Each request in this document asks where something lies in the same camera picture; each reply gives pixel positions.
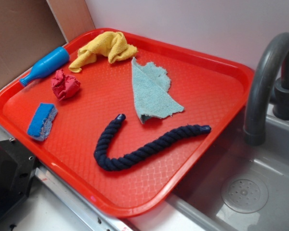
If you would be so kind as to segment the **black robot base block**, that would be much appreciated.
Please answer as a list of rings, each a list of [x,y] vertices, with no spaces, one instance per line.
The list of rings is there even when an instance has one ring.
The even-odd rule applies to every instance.
[[[36,156],[19,141],[0,141],[0,209],[29,196]]]

